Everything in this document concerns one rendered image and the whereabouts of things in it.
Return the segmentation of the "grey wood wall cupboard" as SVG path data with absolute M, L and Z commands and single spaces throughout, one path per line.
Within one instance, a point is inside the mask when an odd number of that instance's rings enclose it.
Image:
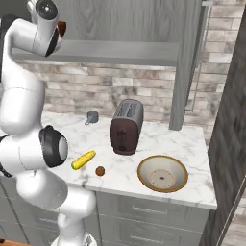
M 66 23 L 61 49 L 48 59 L 174 65 L 182 0 L 55 0 Z

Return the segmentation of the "grey measuring cup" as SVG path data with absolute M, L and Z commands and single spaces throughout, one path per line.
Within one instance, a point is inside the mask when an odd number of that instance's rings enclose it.
M 89 111 L 86 114 L 86 122 L 85 124 L 92 124 L 92 123 L 97 123 L 99 120 L 99 113 L 97 111 Z

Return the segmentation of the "yellow corn cob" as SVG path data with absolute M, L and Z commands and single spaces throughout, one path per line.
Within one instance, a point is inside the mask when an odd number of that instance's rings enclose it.
M 91 161 L 95 157 L 95 155 L 96 155 L 95 151 L 89 151 L 83 154 L 82 156 L 78 157 L 77 159 L 73 160 L 71 163 L 71 167 L 74 170 L 78 170 L 82 168 L 86 163 Z

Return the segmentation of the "brown bowl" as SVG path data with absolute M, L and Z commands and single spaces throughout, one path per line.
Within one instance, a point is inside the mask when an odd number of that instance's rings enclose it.
M 60 36 L 63 37 L 66 31 L 66 23 L 64 21 L 58 21 L 58 30 L 60 33 Z

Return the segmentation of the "grey drawer front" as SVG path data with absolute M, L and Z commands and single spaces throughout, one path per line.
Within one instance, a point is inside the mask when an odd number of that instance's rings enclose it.
M 138 222 L 135 220 L 100 215 L 101 235 L 104 242 L 125 246 L 198 246 L 200 233 Z M 130 239 L 130 234 L 155 240 L 164 245 Z
M 39 220 L 40 217 L 57 220 L 58 215 L 55 212 L 25 204 L 17 214 L 31 246 L 50 246 L 59 236 L 58 224 Z
M 205 228 L 209 216 L 208 209 L 108 194 L 105 192 L 97 192 L 96 196 L 100 214 L 161 226 L 170 226 L 198 233 L 201 233 Z M 132 205 L 144 209 L 167 210 L 167 215 L 135 211 L 132 210 Z

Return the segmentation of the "dark brown and grey toaster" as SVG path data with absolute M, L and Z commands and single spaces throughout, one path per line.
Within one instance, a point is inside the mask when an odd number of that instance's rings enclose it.
M 110 124 L 113 152 L 130 156 L 135 153 L 143 124 L 144 108 L 134 99 L 122 100 Z

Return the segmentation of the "grey wood cupboard door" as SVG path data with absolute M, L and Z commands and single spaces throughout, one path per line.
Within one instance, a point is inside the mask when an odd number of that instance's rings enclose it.
M 201 9 L 202 0 L 184 0 L 183 26 L 169 121 L 169 129 L 174 131 L 179 131 L 184 122 Z

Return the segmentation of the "white bowl with gold rim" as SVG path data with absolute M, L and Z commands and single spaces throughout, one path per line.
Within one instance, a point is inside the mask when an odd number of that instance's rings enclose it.
M 182 189 L 188 180 L 185 166 L 179 160 L 164 155 L 144 159 L 137 168 L 137 176 L 146 187 L 163 193 Z

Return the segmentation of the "dark grey tall cabinet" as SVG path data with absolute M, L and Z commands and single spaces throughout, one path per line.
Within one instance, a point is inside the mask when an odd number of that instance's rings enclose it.
M 217 209 L 199 246 L 216 246 L 246 176 L 246 7 L 208 149 Z

